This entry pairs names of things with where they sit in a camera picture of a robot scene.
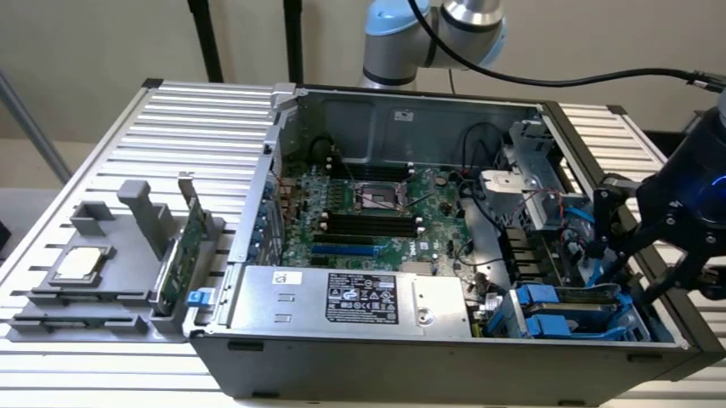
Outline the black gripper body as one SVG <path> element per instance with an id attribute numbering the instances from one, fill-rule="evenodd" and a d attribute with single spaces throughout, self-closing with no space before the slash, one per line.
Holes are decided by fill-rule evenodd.
<path id="1" fill-rule="evenodd" d="M 708 110 L 662 169 L 637 190 L 641 224 L 686 252 L 725 250 L 725 125 Z"/>

